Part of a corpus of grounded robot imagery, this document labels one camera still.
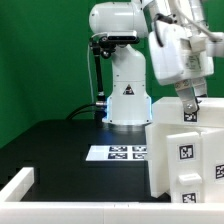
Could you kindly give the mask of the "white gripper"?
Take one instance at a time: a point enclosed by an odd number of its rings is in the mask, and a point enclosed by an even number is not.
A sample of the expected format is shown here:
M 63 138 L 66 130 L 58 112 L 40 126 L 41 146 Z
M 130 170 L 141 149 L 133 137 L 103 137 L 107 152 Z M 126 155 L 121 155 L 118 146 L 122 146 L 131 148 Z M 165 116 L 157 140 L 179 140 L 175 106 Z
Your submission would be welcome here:
M 164 22 L 156 25 L 158 31 L 153 30 L 148 37 L 154 75 L 160 85 L 175 83 L 185 113 L 197 112 L 196 97 L 208 96 L 204 76 L 214 73 L 213 59 L 205 51 L 192 52 L 183 27 Z M 189 79 L 194 79 L 193 86 Z

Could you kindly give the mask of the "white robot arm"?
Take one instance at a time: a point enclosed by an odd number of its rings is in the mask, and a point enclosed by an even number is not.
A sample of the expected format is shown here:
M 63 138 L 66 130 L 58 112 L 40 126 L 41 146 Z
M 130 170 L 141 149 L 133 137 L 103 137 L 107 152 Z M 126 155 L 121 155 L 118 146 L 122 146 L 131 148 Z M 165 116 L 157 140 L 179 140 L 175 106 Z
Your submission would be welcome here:
M 95 5 L 89 15 L 90 48 L 96 71 L 100 60 L 112 60 L 113 90 L 106 97 L 102 122 L 137 127 L 152 122 L 146 93 L 146 59 L 133 46 L 148 40 L 153 72 L 162 86 L 172 84 L 186 114 L 199 110 L 207 95 L 205 78 L 214 73 L 213 59 L 224 57 L 224 32 L 206 24 L 204 0 L 130 0 Z

